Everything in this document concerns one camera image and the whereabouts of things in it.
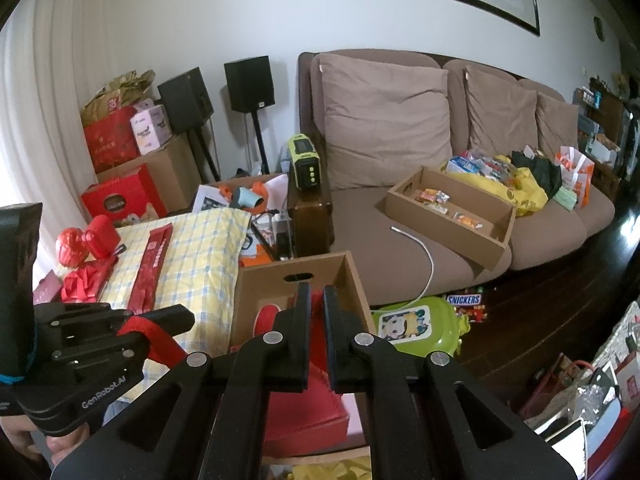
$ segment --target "sofa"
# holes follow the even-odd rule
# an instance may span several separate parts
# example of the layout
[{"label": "sofa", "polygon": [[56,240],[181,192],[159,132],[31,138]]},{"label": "sofa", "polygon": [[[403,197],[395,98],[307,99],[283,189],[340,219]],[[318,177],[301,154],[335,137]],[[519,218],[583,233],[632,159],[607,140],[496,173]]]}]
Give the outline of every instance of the sofa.
[{"label": "sofa", "polygon": [[[409,67],[447,70],[450,144],[453,155],[469,146],[470,118],[465,94],[465,69],[474,67],[483,73],[533,89],[564,102],[562,95],[543,84],[521,78],[492,66],[441,55],[399,50],[335,50],[332,54],[373,62]],[[314,142],[325,158],[324,95],[322,73],[317,54],[304,52],[298,59],[300,131]],[[407,174],[415,168],[407,168]],[[418,296],[431,274],[430,262],[420,245],[396,234],[397,225],[382,211],[388,187],[357,187],[329,191],[331,182],[326,165],[322,168],[322,196],[329,196],[332,233],[331,251],[351,251],[367,301],[378,306],[407,301]],[[515,219],[510,246],[499,263],[487,270],[425,236],[408,230],[429,248],[434,261],[433,279],[428,294],[435,295],[485,283],[509,269],[522,270],[565,256],[584,244],[588,237],[604,229],[614,217],[614,205],[599,190],[591,187],[587,206],[567,211],[549,200],[542,210]]]}]

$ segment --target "white curtain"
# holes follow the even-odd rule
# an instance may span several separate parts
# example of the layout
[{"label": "white curtain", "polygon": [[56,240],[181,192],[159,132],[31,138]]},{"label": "white curtain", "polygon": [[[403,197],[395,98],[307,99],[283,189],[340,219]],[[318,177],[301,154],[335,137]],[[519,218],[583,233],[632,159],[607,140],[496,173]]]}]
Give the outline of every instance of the white curtain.
[{"label": "white curtain", "polygon": [[85,227],[95,183],[79,107],[112,76],[103,0],[21,0],[0,32],[0,205],[42,202],[34,283]]}]

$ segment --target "box handle hole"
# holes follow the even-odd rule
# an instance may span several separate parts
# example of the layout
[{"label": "box handle hole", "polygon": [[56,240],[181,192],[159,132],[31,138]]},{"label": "box handle hole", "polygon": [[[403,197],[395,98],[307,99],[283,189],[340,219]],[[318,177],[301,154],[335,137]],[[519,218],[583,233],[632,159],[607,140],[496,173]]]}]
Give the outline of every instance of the box handle hole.
[{"label": "box handle hole", "polygon": [[313,274],[311,272],[301,272],[300,274],[290,274],[289,276],[285,276],[283,280],[285,282],[306,282],[306,280],[310,280],[313,278]]}]

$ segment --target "lime green power station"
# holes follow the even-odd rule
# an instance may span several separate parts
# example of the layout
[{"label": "lime green power station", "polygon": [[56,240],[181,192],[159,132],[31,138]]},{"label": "lime green power station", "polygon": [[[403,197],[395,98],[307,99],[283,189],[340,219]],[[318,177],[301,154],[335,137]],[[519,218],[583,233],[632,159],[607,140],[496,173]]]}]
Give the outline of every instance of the lime green power station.
[{"label": "lime green power station", "polygon": [[313,189],[320,184],[320,157],[311,139],[299,134],[289,139],[291,164],[300,190]]}]

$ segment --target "white wall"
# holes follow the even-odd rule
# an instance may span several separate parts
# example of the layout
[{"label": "white wall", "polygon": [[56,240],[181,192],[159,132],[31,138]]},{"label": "white wall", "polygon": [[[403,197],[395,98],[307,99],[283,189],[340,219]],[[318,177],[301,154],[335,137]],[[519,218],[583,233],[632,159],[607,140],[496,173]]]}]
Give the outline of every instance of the white wall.
[{"label": "white wall", "polygon": [[260,113],[270,159],[298,132],[296,61],[304,51],[398,48],[498,66],[573,89],[620,69],[618,41],[593,31],[589,0],[538,0],[539,38],[454,0],[107,0],[116,70],[153,68],[157,82],[199,65],[216,110],[223,176],[246,167],[242,116],[227,111],[223,63],[271,57],[276,105]]}]

